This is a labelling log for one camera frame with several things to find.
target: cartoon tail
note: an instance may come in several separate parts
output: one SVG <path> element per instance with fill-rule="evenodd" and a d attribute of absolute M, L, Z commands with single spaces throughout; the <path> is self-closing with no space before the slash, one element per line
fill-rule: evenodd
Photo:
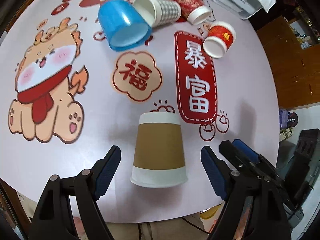
<path fill-rule="evenodd" d="M 89 79 L 89 73 L 85 66 L 82 67 L 80 72 L 75 71 L 70 81 L 69 92 L 74 96 L 75 94 L 82 94 L 85 90 L 85 85 Z"/>

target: small red and white cup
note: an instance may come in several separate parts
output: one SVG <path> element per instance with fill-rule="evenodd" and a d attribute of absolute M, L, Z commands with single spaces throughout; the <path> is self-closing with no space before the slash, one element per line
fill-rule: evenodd
<path fill-rule="evenodd" d="M 226 22 L 214 22 L 203 42 L 204 51 L 213 58 L 221 58 L 236 40 L 236 31 Z"/>
<path fill-rule="evenodd" d="M 171 0 L 135 0 L 132 6 L 151 27 L 176 22 L 181 16 L 181 6 Z"/>

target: gray checkered pattern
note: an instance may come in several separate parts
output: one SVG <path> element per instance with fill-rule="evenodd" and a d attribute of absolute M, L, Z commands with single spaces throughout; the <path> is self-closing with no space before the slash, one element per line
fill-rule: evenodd
<path fill-rule="evenodd" d="M 158 0 L 162 9 L 161 20 L 159 25 L 172 22 L 178 17 L 179 7 L 175 2 L 170 0 Z"/>

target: red scarf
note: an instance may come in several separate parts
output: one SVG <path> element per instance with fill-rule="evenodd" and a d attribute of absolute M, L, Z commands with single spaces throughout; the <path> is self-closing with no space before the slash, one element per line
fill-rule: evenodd
<path fill-rule="evenodd" d="M 42 123 L 47 117 L 47 113 L 53 107 L 53 99 L 49 92 L 68 76 L 71 68 L 71 65 L 66 66 L 40 84 L 18 93 L 20 103 L 24 105 L 32 103 L 32 120 L 35 124 Z"/>

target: blue gripper pad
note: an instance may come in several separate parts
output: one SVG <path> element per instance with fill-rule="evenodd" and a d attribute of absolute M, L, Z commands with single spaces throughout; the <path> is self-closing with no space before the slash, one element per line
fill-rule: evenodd
<path fill-rule="evenodd" d="M 118 146 L 113 146 L 113 148 L 108 152 L 106 158 L 108 158 L 108 155 L 110 155 L 110 157 L 96 179 L 96 191 L 94 192 L 96 200 L 107 192 L 110 182 L 119 166 L 121 150 Z"/>
<path fill-rule="evenodd" d="M 243 152 L 250 162 L 257 164 L 259 162 L 259 156 L 249 146 L 247 146 L 242 140 L 235 139 L 232 145 L 239 151 Z"/>
<path fill-rule="evenodd" d="M 201 162 L 211 182 L 214 192 L 217 196 L 220 196 L 222 200 L 226 201 L 228 196 L 225 190 L 226 181 L 206 147 L 203 147 L 201 150 Z"/>

